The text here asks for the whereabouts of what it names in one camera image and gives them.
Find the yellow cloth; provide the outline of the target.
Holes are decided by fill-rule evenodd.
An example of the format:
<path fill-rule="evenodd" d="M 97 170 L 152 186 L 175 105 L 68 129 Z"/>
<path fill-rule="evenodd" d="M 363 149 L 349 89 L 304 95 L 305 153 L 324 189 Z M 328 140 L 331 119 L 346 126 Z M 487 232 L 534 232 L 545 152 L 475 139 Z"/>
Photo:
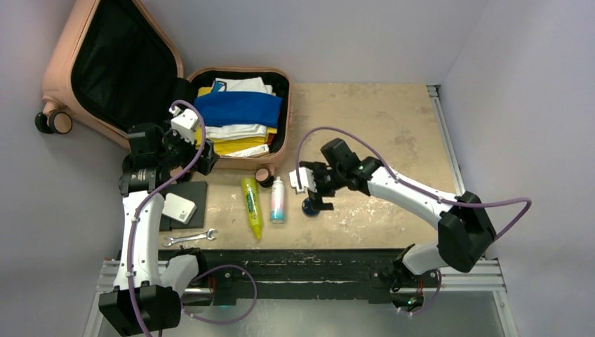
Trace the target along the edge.
<path fill-rule="evenodd" d="M 278 121 L 278 125 L 276 128 L 266 126 L 269 129 L 267 133 L 276 133 L 278 126 L 279 126 L 279 121 Z M 215 151 L 220 155 L 225 155 L 225 154 L 229 154 L 231 152 L 244 150 L 249 147 L 263 145 L 263 144 L 267 143 L 267 135 L 265 137 L 242 138 L 242 139 L 238 139 L 238 140 L 224 141 L 224 140 L 215 139 L 212 141 L 214 142 Z"/>

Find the dark round tin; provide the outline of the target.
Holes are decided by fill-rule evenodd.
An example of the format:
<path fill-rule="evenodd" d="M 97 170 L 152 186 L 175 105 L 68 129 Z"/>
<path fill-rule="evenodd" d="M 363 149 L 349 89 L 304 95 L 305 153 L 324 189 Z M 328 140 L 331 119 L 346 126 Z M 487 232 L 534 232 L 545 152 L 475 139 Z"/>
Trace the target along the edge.
<path fill-rule="evenodd" d="M 306 198 L 303 200 L 302 202 L 302 212 L 307 216 L 307 217 L 316 217 L 320 214 L 319 210 L 316 210 L 313 206 L 312 203 L 310 201 L 309 198 Z"/>

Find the white teal spray bottle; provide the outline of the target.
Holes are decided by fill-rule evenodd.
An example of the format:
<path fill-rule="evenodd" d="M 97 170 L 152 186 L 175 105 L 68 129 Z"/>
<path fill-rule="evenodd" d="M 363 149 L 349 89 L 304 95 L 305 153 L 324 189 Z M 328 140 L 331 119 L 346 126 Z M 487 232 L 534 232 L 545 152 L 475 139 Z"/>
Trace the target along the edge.
<path fill-rule="evenodd" d="M 275 177 L 271 191 L 270 220 L 273 224 L 283 223 L 285 220 L 285 187 L 280 176 Z"/>

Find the white shirt blue print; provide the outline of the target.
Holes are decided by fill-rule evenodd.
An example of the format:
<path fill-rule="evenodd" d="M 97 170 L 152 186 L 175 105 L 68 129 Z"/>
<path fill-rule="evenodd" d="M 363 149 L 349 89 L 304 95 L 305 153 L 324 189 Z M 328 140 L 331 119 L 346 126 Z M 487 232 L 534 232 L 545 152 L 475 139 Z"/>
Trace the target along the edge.
<path fill-rule="evenodd" d="M 258 92 L 274 95 L 271 85 L 266 85 L 262 77 L 249 79 L 223 79 L 216 78 L 212 86 L 199 89 L 198 96 L 211 92 L 242 91 Z M 230 126 L 207 126 L 207 136 L 218 140 L 238 140 L 242 138 L 265 137 L 268 132 L 266 126 L 260 124 L 232 124 Z"/>

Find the blue cloth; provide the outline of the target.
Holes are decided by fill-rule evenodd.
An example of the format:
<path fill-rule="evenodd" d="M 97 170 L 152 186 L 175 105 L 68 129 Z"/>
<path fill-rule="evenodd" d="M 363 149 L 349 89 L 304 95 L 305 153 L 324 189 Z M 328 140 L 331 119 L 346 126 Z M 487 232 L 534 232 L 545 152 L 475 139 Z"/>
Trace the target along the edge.
<path fill-rule="evenodd" d="M 259 124 L 276 128 L 282 102 L 268 93 L 221 91 L 197 97 L 194 106 L 207 126 Z"/>

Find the silver toothpaste box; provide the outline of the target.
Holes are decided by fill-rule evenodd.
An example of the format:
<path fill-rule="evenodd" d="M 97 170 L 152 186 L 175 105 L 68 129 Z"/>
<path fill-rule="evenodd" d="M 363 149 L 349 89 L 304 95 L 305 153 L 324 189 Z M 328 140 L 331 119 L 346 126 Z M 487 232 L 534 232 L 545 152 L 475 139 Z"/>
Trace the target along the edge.
<path fill-rule="evenodd" d="M 226 157 L 234 157 L 234 158 L 249 158 L 249 157 L 261 157 L 266 154 L 269 154 L 268 144 L 258 145 L 255 147 L 249 147 L 244 150 L 231 152 L 229 154 L 226 154 L 225 156 Z"/>

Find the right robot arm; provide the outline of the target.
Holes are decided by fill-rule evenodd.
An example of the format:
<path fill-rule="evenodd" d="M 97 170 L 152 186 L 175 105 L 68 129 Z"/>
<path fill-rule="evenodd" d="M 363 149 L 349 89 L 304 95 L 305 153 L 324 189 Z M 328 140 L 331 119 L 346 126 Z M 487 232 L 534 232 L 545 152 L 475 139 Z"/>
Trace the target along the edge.
<path fill-rule="evenodd" d="M 301 161 L 289 173 L 296 193 L 307 193 L 312 211 L 330 211 L 337 190 L 347 188 L 389 201 L 416 215 L 437 231 L 433 244 L 411 244 L 394 261 L 398 283 L 410 286 L 426 272 L 451 267 L 469 272 L 496 240 L 491 220 L 471 192 L 457 196 L 406 177 L 380 159 L 359 159 L 347 143 L 336 138 L 321 148 L 325 160 Z"/>

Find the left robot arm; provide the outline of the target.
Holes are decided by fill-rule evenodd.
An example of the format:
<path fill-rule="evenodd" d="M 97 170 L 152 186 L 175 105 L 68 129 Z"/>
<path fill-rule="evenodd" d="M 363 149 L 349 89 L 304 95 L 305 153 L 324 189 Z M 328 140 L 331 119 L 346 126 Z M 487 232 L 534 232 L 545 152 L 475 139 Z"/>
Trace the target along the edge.
<path fill-rule="evenodd" d="M 156 124 L 129 129 L 131 152 L 122 163 L 119 189 L 124 209 L 121 257 L 112 290 L 99 297 L 99 310 L 120 336 L 175 328 L 188 285 L 203 286 L 209 268 L 197 249 L 184 249 L 159 270 L 159 228 L 166 198 L 162 191 L 184 174 L 208 175 L 218 156 L 201 125 Z"/>

